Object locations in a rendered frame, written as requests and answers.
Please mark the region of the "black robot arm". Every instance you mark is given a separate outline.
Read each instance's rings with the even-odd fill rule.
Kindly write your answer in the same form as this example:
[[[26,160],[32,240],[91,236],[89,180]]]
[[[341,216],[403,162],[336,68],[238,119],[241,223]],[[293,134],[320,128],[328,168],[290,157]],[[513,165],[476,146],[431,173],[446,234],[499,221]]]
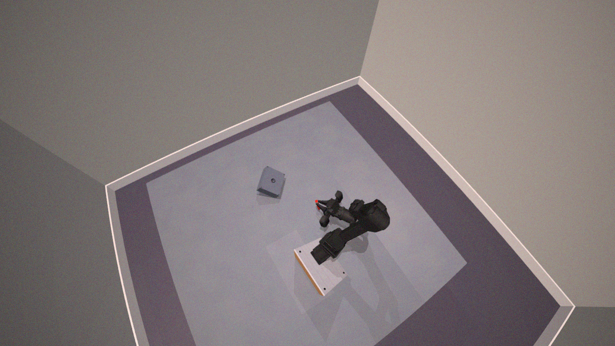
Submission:
[[[344,211],[342,217],[342,220],[350,223],[350,226],[344,230],[338,227],[326,233],[323,239],[320,240],[320,245],[317,245],[310,252],[318,265],[322,264],[327,258],[336,258],[347,241],[367,231],[377,233],[390,225],[387,208],[380,200],[376,199],[367,204],[363,203],[364,201],[360,199],[355,199],[351,202],[351,206],[348,210]],[[343,209],[335,199],[330,199],[326,207],[326,211],[330,215],[338,215],[337,212]],[[357,219],[358,221],[356,222]]]

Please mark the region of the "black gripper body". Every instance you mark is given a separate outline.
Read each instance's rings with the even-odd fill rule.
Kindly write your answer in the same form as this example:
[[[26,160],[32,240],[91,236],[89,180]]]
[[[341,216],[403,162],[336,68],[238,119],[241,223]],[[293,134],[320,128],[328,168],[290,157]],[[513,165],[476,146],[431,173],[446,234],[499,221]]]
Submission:
[[[341,191],[337,191],[337,192],[336,192],[336,194],[335,194],[335,196],[336,196],[336,199],[335,199],[335,200],[337,200],[337,201],[339,202],[339,204],[340,204],[340,203],[341,203],[341,200],[343,200],[343,194],[342,194],[342,192],[341,192]],[[338,213],[338,215],[332,215],[333,217],[336,217],[336,218],[338,218],[339,220],[342,220],[342,217],[343,217],[344,211],[346,210],[346,208],[345,208],[344,206],[342,206],[341,208],[343,208],[343,209],[342,209],[342,210],[339,210],[339,211],[337,212],[337,213]],[[320,225],[321,225],[321,226],[323,226],[323,227],[327,227],[327,225],[329,225],[329,222],[330,222],[330,220],[329,220],[329,218],[330,218],[330,214],[328,214],[328,213],[327,213],[327,211],[325,211],[325,213],[324,213],[324,214],[325,214],[325,215],[323,215],[323,216],[321,217],[321,219],[320,219]]]

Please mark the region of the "grey sloped panel with hole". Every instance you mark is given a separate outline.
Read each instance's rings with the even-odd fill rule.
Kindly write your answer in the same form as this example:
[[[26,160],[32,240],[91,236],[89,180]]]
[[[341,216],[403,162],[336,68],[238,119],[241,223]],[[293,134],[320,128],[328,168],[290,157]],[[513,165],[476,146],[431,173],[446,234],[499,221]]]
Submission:
[[[284,173],[269,166],[264,167],[257,187],[257,195],[277,198],[280,195],[284,177]]]

